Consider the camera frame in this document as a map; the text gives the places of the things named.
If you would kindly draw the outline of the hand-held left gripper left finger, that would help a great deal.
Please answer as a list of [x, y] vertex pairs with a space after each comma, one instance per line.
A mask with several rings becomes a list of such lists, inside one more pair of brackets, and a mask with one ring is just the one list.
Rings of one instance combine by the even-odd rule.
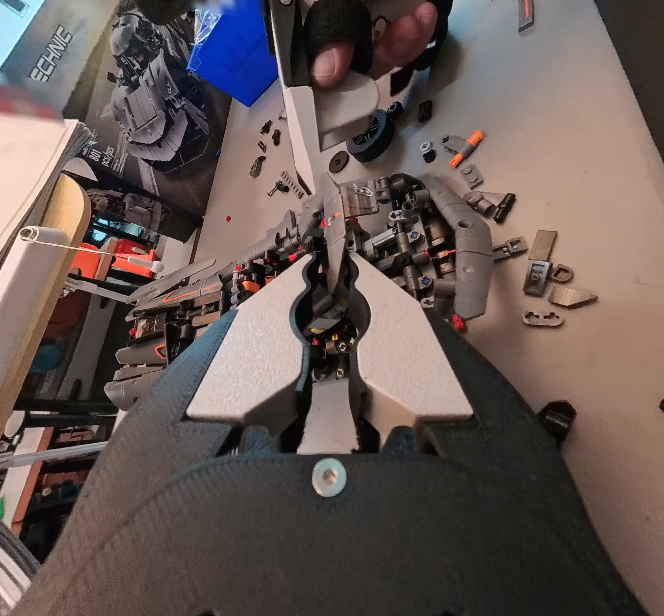
[[303, 370], [296, 305], [310, 291], [313, 254], [294, 262], [242, 303], [206, 371], [187, 417], [231, 424], [292, 424]]

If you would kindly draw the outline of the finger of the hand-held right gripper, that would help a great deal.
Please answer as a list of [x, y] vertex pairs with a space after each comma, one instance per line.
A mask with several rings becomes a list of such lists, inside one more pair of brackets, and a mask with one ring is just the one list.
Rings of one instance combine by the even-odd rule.
[[313, 89], [282, 84], [282, 95], [295, 172], [309, 193], [315, 195], [320, 186], [318, 164], [321, 150]]

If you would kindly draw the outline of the grey lego car model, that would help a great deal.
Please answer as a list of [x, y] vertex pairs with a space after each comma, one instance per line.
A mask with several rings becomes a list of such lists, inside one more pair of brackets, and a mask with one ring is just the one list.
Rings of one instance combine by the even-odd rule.
[[359, 330], [350, 320], [347, 269], [341, 258], [363, 257], [423, 308], [441, 306], [454, 321], [486, 312], [493, 266], [491, 231], [443, 180], [405, 173], [358, 180], [288, 210], [266, 236], [208, 277], [215, 260], [195, 262], [132, 296], [133, 333], [116, 352], [120, 367], [104, 386], [128, 411], [195, 340], [221, 317], [247, 302], [312, 252], [313, 318], [303, 330], [311, 349], [313, 379], [348, 377]]

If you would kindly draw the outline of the orange lego axle piece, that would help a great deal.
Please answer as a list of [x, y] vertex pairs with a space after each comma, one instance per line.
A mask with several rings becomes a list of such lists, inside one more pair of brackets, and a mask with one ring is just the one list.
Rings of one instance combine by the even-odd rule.
[[479, 130], [475, 130], [469, 138], [462, 138], [456, 135], [445, 135], [442, 137], [441, 145], [447, 152], [453, 155], [449, 166], [457, 168], [475, 152], [477, 146], [484, 138], [485, 134]]

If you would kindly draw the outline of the lego instruction booklet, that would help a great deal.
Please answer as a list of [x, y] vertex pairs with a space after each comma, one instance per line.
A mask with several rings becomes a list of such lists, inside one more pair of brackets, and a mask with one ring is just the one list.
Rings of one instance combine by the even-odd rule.
[[40, 225], [67, 162], [91, 140], [77, 120], [1, 115], [1, 258], [20, 229]]

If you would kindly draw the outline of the black lego wheel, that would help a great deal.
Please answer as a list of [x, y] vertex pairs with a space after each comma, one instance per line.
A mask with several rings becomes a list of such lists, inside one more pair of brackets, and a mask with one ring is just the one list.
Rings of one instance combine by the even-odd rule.
[[370, 163], [383, 155], [394, 139], [395, 125], [383, 109], [372, 116], [369, 126], [346, 142], [351, 157], [360, 163]]

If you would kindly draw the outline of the grey lego slope tile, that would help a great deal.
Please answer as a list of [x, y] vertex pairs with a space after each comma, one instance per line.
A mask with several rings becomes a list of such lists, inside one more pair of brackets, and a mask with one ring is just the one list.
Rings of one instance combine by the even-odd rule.
[[546, 292], [551, 271], [552, 263], [550, 261], [529, 260], [523, 285], [524, 294], [542, 298]]

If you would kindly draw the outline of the black lego set box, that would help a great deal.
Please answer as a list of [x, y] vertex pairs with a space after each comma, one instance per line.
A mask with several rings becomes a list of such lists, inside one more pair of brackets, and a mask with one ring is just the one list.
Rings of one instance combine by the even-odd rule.
[[1, 80], [90, 130], [70, 166], [95, 213], [187, 242], [202, 225], [230, 99], [189, 66], [192, 12], [136, 0], [1, 0]]

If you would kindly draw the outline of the black curved lego piece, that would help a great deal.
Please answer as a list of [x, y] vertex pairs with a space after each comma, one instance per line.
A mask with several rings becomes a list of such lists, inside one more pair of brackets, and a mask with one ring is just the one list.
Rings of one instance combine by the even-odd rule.
[[537, 412], [536, 417], [560, 449], [572, 429], [577, 411], [569, 401], [551, 401]]

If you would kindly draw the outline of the dark grey lego wedge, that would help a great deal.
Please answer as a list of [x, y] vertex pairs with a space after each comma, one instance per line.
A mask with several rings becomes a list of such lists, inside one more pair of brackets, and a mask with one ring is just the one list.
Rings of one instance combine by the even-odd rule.
[[585, 288], [556, 284], [551, 288], [547, 300], [550, 304], [555, 306], [575, 309], [582, 306], [592, 305], [599, 301], [599, 297], [597, 294]]

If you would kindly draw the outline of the dark flat lego tile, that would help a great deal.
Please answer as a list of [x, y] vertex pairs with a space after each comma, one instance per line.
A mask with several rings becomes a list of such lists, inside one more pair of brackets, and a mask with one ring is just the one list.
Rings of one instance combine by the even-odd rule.
[[556, 230], [539, 229], [528, 253], [532, 262], [552, 263], [551, 255], [559, 234]]

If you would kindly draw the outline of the blue storage bin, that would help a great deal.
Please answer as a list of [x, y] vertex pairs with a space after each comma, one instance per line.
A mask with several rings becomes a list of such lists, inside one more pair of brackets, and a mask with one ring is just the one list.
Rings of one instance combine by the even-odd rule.
[[278, 79], [263, 17], [221, 15], [205, 43], [193, 45], [187, 69], [243, 105], [253, 105]]

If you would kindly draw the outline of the clear plastic bag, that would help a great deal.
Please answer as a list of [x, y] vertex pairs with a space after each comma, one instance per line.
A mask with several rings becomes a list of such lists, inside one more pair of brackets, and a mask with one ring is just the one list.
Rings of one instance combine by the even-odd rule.
[[220, 18], [221, 14], [208, 9], [195, 8], [193, 10], [194, 46], [205, 43]]

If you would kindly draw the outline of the orange plastic crate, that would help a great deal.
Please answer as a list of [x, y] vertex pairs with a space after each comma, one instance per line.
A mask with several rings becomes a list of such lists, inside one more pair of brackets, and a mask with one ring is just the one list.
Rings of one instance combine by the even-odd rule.
[[148, 249], [138, 242], [127, 238], [109, 238], [102, 248], [82, 243], [84, 248], [74, 257], [71, 271], [89, 279], [117, 279], [120, 272], [131, 274], [135, 279], [154, 279], [151, 269], [156, 261], [155, 250]]

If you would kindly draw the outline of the dark grey lego frame plate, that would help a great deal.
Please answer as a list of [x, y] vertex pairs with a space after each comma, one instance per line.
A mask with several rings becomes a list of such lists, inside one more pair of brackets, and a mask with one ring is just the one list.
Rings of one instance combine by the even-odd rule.
[[529, 250], [527, 241], [524, 237], [510, 238], [500, 244], [492, 246], [492, 255], [494, 263], [504, 261], [516, 256], [526, 254]]

